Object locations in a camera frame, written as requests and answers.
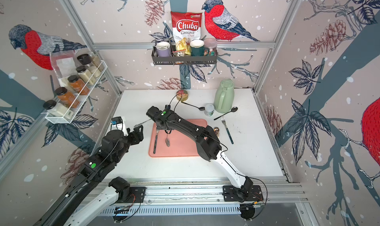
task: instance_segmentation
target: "silver spoon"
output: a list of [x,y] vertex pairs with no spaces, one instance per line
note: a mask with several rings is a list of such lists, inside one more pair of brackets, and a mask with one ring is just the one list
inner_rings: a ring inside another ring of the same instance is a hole
[[[230,112],[235,112],[236,110],[237,110],[237,107],[236,107],[236,106],[235,106],[235,107],[232,107],[231,111],[227,112],[226,114],[228,114],[228,113],[230,113]],[[219,118],[222,117],[223,115],[225,115],[225,114],[222,114],[221,116],[216,117],[214,120],[219,119]]]
[[144,122],[142,122],[142,123],[140,123],[140,124],[136,124],[136,125],[134,126],[134,128],[139,127],[140,125],[144,124],[145,122],[148,122],[149,120],[145,120]]
[[205,110],[205,108],[204,107],[196,107],[195,105],[191,105],[191,106],[193,106],[193,107],[195,107],[195,108],[198,108],[199,110]]
[[166,139],[165,139],[165,143],[168,147],[170,147],[170,141],[168,139],[168,133],[166,133]]

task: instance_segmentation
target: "metal vent grille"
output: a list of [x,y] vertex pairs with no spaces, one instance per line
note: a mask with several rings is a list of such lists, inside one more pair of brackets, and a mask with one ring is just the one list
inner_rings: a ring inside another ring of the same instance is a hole
[[[134,205],[126,214],[125,212],[117,216],[126,216],[136,212],[138,205]],[[240,214],[239,204],[212,204],[212,205],[142,205],[135,214],[140,216],[148,215],[225,215]],[[110,206],[102,211],[98,216],[114,216],[116,206]]]

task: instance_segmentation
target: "pine cone illustration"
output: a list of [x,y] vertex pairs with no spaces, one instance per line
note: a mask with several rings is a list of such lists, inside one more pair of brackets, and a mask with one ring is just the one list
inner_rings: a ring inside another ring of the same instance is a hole
[[266,118],[269,121],[269,125],[271,126],[273,135],[276,138],[279,138],[281,136],[281,129],[282,129],[282,121],[281,116],[277,113],[277,111],[274,110],[274,106],[272,108],[266,107],[264,109]]
[[181,83],[181,80],[175,77],[171,77],[169,79],[161,80],[159,83],[160,86],[156,86],[157,89],[160,90],[176,90],[176,89],[186,89],[185,85]]
[[74,150],[74,152],[68,157],[66,172],[62,174],[61,179],[63,179],[63,184],[70,184],[71,181],[75,178],[76,173],[79,168],[86,162],[86,159],[89,157],[86,152],[81,150],[80,148]]
[[150,27],[152,27],[153,23],[158,24],[162,15],[164,15],[163,2],[161,0],[146,0],[145,8],[145,23]]
[[325,31],[316,37],[313,44],[310,44],[310,53],[315,52],[319,55],[328,50],[334,51],[339,43],[346,36],[346,23],[342,20],[336,20],[335,23],[326,26]]

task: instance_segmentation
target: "knife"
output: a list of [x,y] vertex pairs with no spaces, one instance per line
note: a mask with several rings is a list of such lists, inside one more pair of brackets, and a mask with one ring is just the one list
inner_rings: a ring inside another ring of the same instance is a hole
[[159,129],[156,129],[156,138],[154,140],[154,148],[153,148],[153,154],[156,154],[156,147],[157,147],[157,137],[159,135]]

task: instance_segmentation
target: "mounting plate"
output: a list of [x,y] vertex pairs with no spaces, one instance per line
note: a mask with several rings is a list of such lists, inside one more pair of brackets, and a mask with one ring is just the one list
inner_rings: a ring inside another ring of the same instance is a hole
[[[223,195],[224,195],[224,201],[225,202],[233,202],[238,201],[238,199],[235,199],[232,197],[232,195],[235,194],[236,191],[240,190],[240,188],[236,188],[234,186],[223,186]],[[259,185],[252,186],[251,192],[248,194],[248,197],[245,201],[264,201],[263,193],[261,192],[261,187]]]
[[[136,196],[136,201],[135,203],[139,204],[140,202],[138,201],[137,197],[140,198],[141,200],[141,203],[144,202],[144,198],[145,198],[145,191],[146,191],[146,187],[131,187],[131,194],[134,194]],[[130,195],[131,197],[128,197],[127,200],[125,201],[120,201],[118,203],[132,203],[133,202],[133,195]]]

